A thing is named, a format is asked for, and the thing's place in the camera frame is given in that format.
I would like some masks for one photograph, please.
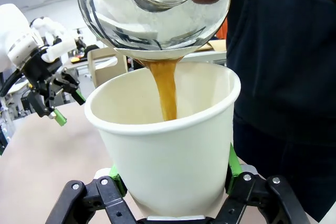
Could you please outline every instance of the screw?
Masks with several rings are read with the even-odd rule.
[[[278,178],[278,177],[273,178],[272,181],[273,181],[274,184],[280,184],[280,178]]]
[[[77,190],[79,188],[79,185],[78,184],[73,184],[72,188],[73,188],[73,190]]]
[[[251,180],[251,176],[249,174],[244,175],[244,180],[245,181],[250,181]]]
[[[106,185],[108,183],[107,179],[103,179],[101,182],[100,182],[102,185]]]

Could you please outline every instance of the coffee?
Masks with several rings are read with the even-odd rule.
[[[160,95],[163,120],[177,119],[175,68],[182,58],[172,60],[141,60],[140,63],[149,68],[155,79]]]

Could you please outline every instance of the cup rim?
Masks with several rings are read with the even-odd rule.
[[[111,122],[106,122],[97,116],[94,115],[92,112],[91,106],[92,102],[97,96],[97,94],[104,89],[106,86],[109,85],[110,82],[114,81],[117,78],[122,78],[122,75],[117,76],[98,88],[96,88],[87,98],[86,103],[85,103],[85,116],[89,120],[90,123],[92,123],[96,128],[110,132],[113,134],[117,135],[128,135],[128,136],[140,136],[140,135],[151,135],[151,134],[158,134],[158,133],[163,133],[163,132],[168,132],[168,131],[176,131],[176,130],[181,130],[185,129],[187,127],[197,125],[201,122],[204,122],[210,118],[215,117],[216,115],[220,114],[224,110],[226,110],[230,105],[234,104],[234,102],[237,100],[239,94],[240,94],[240,89],[241,89],[241,84],[240,84],[240,79],[236,73],[234,73],[231,69],[217,65],[214,63],[207,63],[207,62],[180,62],[179,64],[190,64],[190,63],[195,63],[195,64],[213,64],[215,67],[219,68],[225,68],[226,71],[231,72],[233,74],[234,78],[234,86],[230,94],[221,100],[219,103],[215,104],[214,106],[203,110],[201,112],[198,112],[196,114],[187,116],[185,118],[180,118],[172,121],[166,121],[166,122],[159,122],[159,123],[151,123],[151,124],[119,124],[119,123],[111,123]],[[139,69],[136,71],[128,72],[125,74],[135,74],[137,71],[146,71],[146,69]]]

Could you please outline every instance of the dark pants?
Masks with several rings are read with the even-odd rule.
[[[306,213],[319,222],[336,201],[336,147],[287,142],[236,120],[233,129],[238,157],[264,178],[285,176]]]

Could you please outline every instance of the person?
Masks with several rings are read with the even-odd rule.
[[[237,155],[284,175],[320,221],[336,201],[336,4],[231,0],[227,18]]]

